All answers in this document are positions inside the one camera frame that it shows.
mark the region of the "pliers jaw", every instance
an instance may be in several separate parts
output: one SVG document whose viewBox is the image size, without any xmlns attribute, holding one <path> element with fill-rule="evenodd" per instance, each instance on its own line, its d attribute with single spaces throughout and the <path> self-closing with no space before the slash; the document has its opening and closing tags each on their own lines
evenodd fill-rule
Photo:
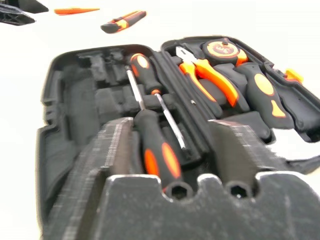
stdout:
<svg viewBox="0 0 320 240">
<path fill-rule="evenodd" d="M 195 56 L 189 52 L 188 50 L 184 49 L 181 46 L 177 46 L 175 48 L 175 54 L 181 58 L 185 63 L 196 63 L 197 59 Z"/>
</svg>

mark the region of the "screwdriver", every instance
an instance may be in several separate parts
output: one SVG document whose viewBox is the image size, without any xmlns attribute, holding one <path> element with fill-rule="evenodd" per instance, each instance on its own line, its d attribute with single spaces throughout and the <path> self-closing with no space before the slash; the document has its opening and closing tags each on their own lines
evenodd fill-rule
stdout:
<svg viewBox="0 0 320 240">
<path fill-rule="evenodd" d="M 158 124 L 155 111 L 145 108 L 135 76 L 129 66 L 125 66 L 135 100 L 141 111 L 134 118 L 143 144 L 144 165 L 148 174 L 157 175 L 165 189 L 170 183 L 182 181 L 181 167 L 171 146 L 167 143 Z"/>
<path fill-rule="evenodd" d="M 164 103 L 164 100 L 160 95 L 162 92 L 162 85 L 160 84 L 160 82 L 157 81 L 155 72 L 153 71 L 148 58 L 141 53 L 136 53 L 132 55 L 132 57 L 130 58 L 130 64 L 135 77 L 138 79 L 139 82 L 141 82 L 144 85 L 146 93 L 155 95 L 158 98 L 163 113 L 167 121 L 169 122 L 175 137 L 179 142 L 180 148 L 183 151 L 186 151 L 187 148 L 184 141 L 184 136 L 182 135 L 177 123 L 175 122 L 174 118 L 172 117 L 170 111 L 168 110 L 167 106 Z"/>
</svg>

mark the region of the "tool case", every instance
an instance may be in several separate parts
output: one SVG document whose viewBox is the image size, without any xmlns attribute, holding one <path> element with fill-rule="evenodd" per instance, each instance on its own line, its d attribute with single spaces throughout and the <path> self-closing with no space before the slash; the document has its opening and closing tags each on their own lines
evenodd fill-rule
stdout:
<svg viewBox="0 0 320 240">
<path fill-rule="evenodd" d="M 318 239 L 320 198 L 304 181 L 320 157 L 288 161 L 266 144 L 272 129 L 250 108 L 235 111 L 207 79 L 202 86 L 223 110 L 219 119 L 180 71 L 182 46 L 198 59 L 207 41 L 226 39 L 244 51 L 277 90 L 304 141 L 320 140 L 320 100 L 238 39 L 214 35 L 165 42 L 161 51 L 139 45 L 106 46 L 56 57 L 43 89 L 46 126 L 37 138 L 38 216 L 44 240 Z M 146 174 L 140 111 L 125 65 L 148 57 L 162 98 L 184 136 L 183 152 L 156 96 L 138 87 L 181 165 L 184 183 L 162 190 Z M 219 63 L 246 96 L 247 80 L 235 64 Z"/>
</svg>

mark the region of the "tape measure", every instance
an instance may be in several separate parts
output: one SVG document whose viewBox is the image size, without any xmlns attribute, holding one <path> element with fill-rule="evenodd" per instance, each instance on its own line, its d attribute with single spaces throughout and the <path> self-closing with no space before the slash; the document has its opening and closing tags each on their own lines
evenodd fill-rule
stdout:
<svg viewBox="0 0 320 240">
<path fill-rule="evenodd" d="M 238 66 L 248 61 L 246 53 L 228 38 L 207 41 L 202 51 L 212 66 L 217 64 L 234 64 Z"/>
</svg>

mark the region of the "white background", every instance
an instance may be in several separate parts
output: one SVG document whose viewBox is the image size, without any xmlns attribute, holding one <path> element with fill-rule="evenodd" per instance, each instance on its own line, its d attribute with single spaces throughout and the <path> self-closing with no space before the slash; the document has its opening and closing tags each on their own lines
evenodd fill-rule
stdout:
<svg viewBox="0 0 320 240">
<path fill-rule="evenodd" d="M 320 9 L 317 1 L 84 1 L 42 0 L 50 12 L 25 26 L 0 23 L 0 239 L 40 236 L 35 201 L 36 130 L 43 126 L 42 87 L 54 57 L 78 49 L 143 44 L 159 50 L 172 39 L 202 35 L 238 38 L 275 63 L 293 68 L 320 96 Z M 54 8 L 100 7 L 57 16 Z M 100 29 L 135 10 L 147 17 L 116 34 Z M 319 173 L 308 176 L 320 190 Z"/>
</svg>

